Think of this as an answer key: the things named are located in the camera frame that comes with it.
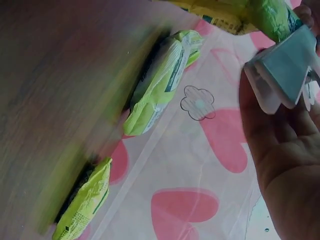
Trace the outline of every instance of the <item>wooden surface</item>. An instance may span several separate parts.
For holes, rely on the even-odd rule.
[[[120,139],[156,39],[197,20],[145,0],[0,1],[0,239],[51,239],[86,156]]]

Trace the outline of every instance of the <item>yellow-green package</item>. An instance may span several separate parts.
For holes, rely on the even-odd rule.
[[[80,175],[77,188],[65,203],[52,240],[74,240],[83,233],[109,195],[112,158],[98,165],[88,163]]]
[[[127,136],[147,132],[173,98],[184,69],[199,57],[203,39],[194,30],[179,31],[162,43],[130,101],[123,124]]]
[[[260,30],[276,43],[302,26],[284,0],[160,1],[173,3],[231,34],[243,35]]]

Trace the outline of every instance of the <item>patterned tablecloth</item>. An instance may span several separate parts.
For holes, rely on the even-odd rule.
[[[289,2],[294,6],[299,1]],[[276,240],[243,134],[243,64],[274,44],[201,20],[201,57],[156,126],[113,153],[110,195],[80,240]]]

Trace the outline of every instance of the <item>hand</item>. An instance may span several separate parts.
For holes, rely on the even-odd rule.
[[[320,107],[265,114],[242,71],[243,130],[262,196],[282,240],[320,239]]]
[[[320,1],[302,0],[301,5],[294,9],[301,21],[309,26],[316,37],[320,37]],[[320,56],[320,45],[316,47],[316,53]]]

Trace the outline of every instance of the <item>pink heart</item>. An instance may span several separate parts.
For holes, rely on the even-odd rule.
[[[300,6],[300,4],[301,4],[301,0],[291,0],[291,5],[293,9]]]
[[[158,240],[198,240],[190,223],[200,223],[216,215],[219,200],[202,188],[172,188],[156,192],[151,199],[152,224]]]
[[[112,166],[110,170],[110,185],[117,184],[123,180],[128,172],[129,157],[128,151],[121,140],[111,155]]]
[[[200,121],[204,134],[219,162],[232,173],[243,172],[248,157],[241,146],[246,143],[238,109],[223,108],[215,111],[213,119]]]
[[[194,28],[194,30],[196,30],[203,37],[211,34],[214,29],[215,26],[211,25],[203,19],[201,19]]]
[[[254,31],[250,33],[250,38],[256,47],[257,50],[260,49],[267,49],[275,44],[270,38],[268,38],[263,32],[261,31]]]

